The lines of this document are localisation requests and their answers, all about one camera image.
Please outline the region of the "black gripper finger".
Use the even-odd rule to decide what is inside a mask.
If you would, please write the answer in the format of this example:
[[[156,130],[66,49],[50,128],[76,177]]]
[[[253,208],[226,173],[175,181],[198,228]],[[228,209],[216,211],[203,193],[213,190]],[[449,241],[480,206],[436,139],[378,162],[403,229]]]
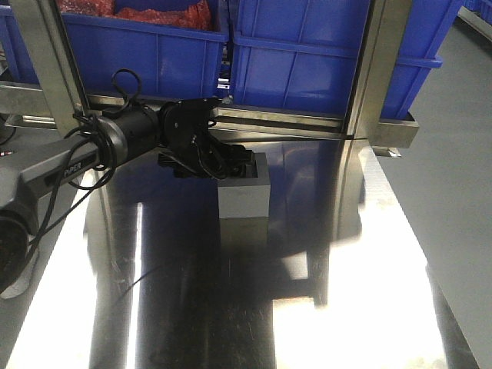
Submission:
[[[230,145],[220,142],[218,152],[227,164],[250,164],[254,161],[252,150],[243,145]]]
[[[231,166],[228,169],[228,178],[249,178],[250,177],[250,165],[241,164],[237,166]]]

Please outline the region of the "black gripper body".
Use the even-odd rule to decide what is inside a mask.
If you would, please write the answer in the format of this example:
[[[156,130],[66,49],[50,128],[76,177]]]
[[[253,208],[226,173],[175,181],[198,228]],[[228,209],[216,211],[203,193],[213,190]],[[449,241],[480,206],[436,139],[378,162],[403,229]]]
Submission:
[[[171,168],[176,178],[225,178],[220,142],[209,128],[220,98],[196,98],[166,103],[158,112],[161,137],[158,164]]]

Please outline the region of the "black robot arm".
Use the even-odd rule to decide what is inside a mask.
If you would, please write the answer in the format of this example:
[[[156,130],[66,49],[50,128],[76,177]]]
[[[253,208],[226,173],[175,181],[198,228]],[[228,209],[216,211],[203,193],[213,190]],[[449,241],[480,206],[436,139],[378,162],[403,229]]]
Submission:
[[[51,220],[59,188],[88,170],[103,171],[91,192],[104,186],[115,169],[163,148],[158,163],[178,178],[244,178],[253,171],[254,153],[219,141],[218,98],[168,102],[159,111],[135,99],[102,115],[76,118],[81,126],[36,152],[19,151],[1,160],[1,297],[15,298],[30,284],[41,238]]]

